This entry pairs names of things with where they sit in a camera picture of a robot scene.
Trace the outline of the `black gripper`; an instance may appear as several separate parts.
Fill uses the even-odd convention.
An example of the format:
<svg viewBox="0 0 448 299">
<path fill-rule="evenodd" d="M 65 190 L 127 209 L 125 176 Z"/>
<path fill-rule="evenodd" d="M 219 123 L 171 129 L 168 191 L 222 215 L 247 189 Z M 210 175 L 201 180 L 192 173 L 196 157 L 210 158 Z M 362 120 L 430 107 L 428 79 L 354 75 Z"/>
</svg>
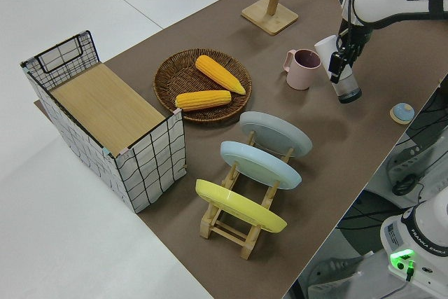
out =
<svg viewBox="0 0 448 299">
<path fill-rule="evenodd" d="M 350 67 L 361 55 L 365 44 L 370 40 L 370 28 L 342 28 L 337 36 L 337 51 L 330 57 L 328 71 L 330 81 L 338 84 L 350 75 Z"/>
</svg>

